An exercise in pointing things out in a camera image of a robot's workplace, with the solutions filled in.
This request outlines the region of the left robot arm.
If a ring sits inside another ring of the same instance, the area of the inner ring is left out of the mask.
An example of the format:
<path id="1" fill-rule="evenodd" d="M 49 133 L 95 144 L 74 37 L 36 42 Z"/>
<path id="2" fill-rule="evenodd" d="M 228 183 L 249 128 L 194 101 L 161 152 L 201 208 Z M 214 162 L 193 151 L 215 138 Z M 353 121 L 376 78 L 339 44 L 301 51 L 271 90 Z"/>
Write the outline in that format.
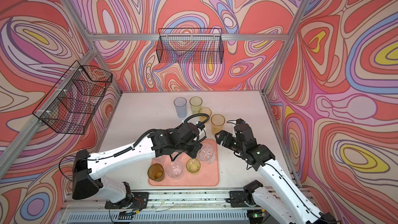
<path id="1" fill-rule="evenodd" d="M 147 130 L 132 144 L 97 153 L 78 151 L 73 155 L 70 179 L 73 200 L 98 196 L 117 205 L 130 203 L 133 196 L 129 184 L 107 179 L 106 175 L 146 159 L 169 156 L 174 161 L 183 153 L 196 158 L 206 139 L 209 119 L 207 114 L 193 114 L 175 128 Z"/>

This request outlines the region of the brown dimpled cup front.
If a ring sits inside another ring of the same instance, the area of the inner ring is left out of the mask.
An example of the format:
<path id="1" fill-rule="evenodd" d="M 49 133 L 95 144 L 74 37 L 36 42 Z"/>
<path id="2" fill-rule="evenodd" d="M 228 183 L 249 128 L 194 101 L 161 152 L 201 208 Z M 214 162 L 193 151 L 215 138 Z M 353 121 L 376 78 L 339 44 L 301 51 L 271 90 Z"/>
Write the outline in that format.
<path id="1" fill-rule="evenodd" d="M 161 164 L 154 163 L 149 167 L 147 175 L 153 181 L 162 181 L 165 177 L 164 168 Z"/>

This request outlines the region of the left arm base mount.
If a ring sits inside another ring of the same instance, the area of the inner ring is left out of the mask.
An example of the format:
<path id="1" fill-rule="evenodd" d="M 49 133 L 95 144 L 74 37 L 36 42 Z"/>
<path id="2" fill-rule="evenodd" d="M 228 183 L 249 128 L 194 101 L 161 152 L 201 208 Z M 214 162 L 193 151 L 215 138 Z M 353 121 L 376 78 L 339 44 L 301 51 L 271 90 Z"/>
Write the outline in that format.
<path id="1" fill-rule="evenodd" d="M 149 192 L 134 192 L 118 203 L 111 203 L 110 201 L 107 201 L 105 203 L 105 209 L 132 209 L 141 211 L 142 209 L 147 208 L 148 198 Z"/>

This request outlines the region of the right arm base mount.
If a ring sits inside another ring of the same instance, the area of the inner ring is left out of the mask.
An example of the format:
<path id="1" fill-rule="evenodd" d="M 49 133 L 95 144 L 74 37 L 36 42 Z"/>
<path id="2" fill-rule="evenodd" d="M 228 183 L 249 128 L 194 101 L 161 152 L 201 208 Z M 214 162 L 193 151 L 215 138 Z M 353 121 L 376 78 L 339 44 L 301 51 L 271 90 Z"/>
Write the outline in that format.
<path id="1" fill-rule="evenodd" d="M 270 203 L 270 200 L 276 200 L 266 189 L 259 188 L 251 193 L 248 191 L 230 191 L 226 202 L 232 207 L 264 207 L 265 202 Z"/>

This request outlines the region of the short yellow cup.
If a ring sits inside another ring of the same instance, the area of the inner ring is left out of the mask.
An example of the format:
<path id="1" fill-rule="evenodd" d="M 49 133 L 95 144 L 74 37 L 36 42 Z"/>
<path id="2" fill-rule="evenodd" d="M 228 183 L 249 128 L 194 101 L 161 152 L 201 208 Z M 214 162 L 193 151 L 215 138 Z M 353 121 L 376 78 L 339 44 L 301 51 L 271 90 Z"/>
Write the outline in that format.
<path id="1" fill-rule="evenodd" d="M 208 108 L 208 107 L 203 107 L 203 108 L 201 108 L 200 111 L 199 111 L 199 113 L 200 113 L 200 114 L 207 114 L 209 117 L 212 116 L 212 111 L 211 111 L 211 109 Z M 201 121 L 201 122 L 203 122 L 203 121 L 205 121 L 205 120 L 206 120 L 206 117 L 200 116 L 200 121 Z"/>

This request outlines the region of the clear faceted cup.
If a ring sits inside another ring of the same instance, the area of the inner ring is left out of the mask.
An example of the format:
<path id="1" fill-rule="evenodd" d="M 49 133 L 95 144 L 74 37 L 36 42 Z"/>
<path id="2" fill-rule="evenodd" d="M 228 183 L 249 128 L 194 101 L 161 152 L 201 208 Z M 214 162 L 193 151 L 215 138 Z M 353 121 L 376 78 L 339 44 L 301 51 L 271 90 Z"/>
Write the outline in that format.
<path id="1" fill-rule="evenodd" d="M 171 162 L 167 168 L 166 172 L 169 177 L 171 178 L 178 178 L 182 175 L 183 173 L 183 165 L 180 162 Z"/>

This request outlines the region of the short bright green cup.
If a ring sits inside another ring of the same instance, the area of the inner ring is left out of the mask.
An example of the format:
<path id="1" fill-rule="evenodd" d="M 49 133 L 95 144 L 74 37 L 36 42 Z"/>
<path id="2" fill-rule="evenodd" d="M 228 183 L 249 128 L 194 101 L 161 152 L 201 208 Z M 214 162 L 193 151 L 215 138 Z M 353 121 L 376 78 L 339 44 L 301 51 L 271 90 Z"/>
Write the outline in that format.
<path id="1" fill-rule="evenodd" d="M 189 159 L 186 162 L 186 168 L 189 173 L 195 174 L 201 169 L 201 163 L 198 159 Z"/>

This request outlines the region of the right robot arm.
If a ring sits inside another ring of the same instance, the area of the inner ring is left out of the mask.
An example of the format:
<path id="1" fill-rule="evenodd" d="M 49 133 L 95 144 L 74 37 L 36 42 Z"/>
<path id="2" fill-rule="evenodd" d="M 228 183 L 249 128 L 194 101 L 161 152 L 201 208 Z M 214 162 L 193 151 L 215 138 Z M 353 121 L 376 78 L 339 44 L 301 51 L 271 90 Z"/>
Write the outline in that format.
<path id="1" fill-rule="evenodd" d="M 234 151 L 248 169 L 254 169 L 270 184 L 279 198 L 275 198 L 258 181 L 244 186 L 246 202 L 268 212 L 280 224 L 336 224 L 331 213 L 322 212 L 294 184 L 280 166 L 271 150 L 258 144 L 251 127 L 242 119 L 234 121 L 234 132 L 215 134 L 217 144 Z"/>

